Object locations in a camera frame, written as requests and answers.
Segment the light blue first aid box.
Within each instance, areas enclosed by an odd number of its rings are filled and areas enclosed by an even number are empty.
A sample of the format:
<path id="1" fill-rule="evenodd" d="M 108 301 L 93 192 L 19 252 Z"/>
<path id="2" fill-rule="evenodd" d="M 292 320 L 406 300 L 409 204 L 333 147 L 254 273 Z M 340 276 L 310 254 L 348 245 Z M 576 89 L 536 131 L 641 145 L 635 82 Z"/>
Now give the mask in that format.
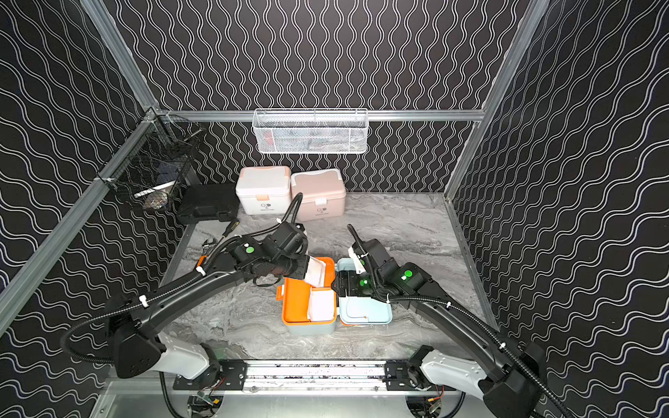
<path id="1" fill-rule="evenodd" d="M 354 262 L 349 258 L 343 258 L 336 263 L 336 273 L 341 271 L 356 271 Z M 336 325 L 329 329 L 331 334 L 336 326 L 341 323 L 345 327 L 363 327 L 387 325 L 392 321 L 392 308 L 390 305 L 375 301 L 369 297 L 344 297 L 337 295 L 337 317 Z M 299 333 L 295 335 L 323 335 L 324 332 Z"/>

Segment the orange tray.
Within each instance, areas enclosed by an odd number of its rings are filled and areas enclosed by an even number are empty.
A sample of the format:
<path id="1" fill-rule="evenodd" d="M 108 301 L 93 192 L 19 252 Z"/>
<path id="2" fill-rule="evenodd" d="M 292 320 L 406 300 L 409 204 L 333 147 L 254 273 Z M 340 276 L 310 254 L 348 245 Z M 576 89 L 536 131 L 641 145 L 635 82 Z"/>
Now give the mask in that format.
<path id="1" fill-rule="evenodd" d="M 318 257 L 317 259 L 324 261 L 327 264 L 325 287 L 331 288 L 331 285 L 336 278 L 336 263 L 329 257 Z M 325 334 L 328 334 L 329 329 L 336 325 L 336 318 L 332 322 L 311 322 L 309 320 L 308 300 L 311 288 L 312 287 L 303 280 L 289 278 L 284 280 L 284 283 L 277 288 L 276 299 L 277 301 L 282 302 L 282 321 L 289 331 L 294 334 L 313 334 L 316 331 L 322 331 Z"/>

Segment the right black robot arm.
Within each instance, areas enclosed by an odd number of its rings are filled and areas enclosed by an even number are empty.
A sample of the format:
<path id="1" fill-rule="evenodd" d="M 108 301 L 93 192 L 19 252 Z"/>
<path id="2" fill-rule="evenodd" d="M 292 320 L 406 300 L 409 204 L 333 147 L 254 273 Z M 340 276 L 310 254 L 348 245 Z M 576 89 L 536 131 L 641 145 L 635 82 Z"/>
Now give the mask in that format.
<path id="1" fill-rule="evenodd" d="M 573 413 L 547 383 L 545 351 L 494 329 L 456 301 L 423 268 L 398 265 L 379 240 L 362 240 L 352 225 L 349 256 L 366 280 L 362 295 L 416 312 L 447 334 L 468 355 L 459 359 L 421 348 L 415 366 L 423 379 L 481 399 L 496 417 L 537 417 L 546 398 L 564 417 Z"/>

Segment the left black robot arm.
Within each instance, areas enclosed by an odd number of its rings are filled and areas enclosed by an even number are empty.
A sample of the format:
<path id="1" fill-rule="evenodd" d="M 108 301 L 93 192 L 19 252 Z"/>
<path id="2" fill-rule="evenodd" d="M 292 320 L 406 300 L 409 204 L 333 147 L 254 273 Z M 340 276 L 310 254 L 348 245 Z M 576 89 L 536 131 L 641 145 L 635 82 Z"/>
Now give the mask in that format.
<path id="1" fill-rule="evenodd" d="M 298 193 L 278 224 L 219 243 L 195 270 L 148 294 L 120 299 L 102 315 L 70 327 L 60 338 L 62 350 L 82 362 L 112 365 L 125 379 L 165 370 L 167 359 L 177 358 L 179 350 L 161 332 L 183 313 L 224 290 L 266 276 L 306 277 L 308 238 L 296 220 L 302 200 Z M 106 324 L 108 357 L 80 353 L 71 344 L 78 330 L 98 322 Z"/>

